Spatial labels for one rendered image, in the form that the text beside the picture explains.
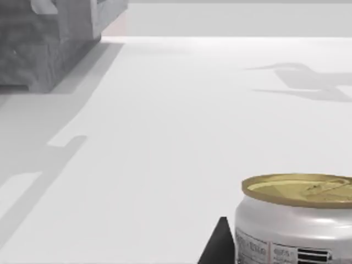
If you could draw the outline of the silver can with gold lid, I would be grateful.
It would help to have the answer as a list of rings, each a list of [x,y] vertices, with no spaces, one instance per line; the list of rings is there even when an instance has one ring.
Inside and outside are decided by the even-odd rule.
[[[241,189],[235,264],[352,264],[352,177],[259,175]]]

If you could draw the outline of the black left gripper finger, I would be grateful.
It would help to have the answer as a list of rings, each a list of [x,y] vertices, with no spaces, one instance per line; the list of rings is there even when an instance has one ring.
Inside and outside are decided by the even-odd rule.
[[[219,218],[197,264],[235,264],[235,243],[228,218]]]

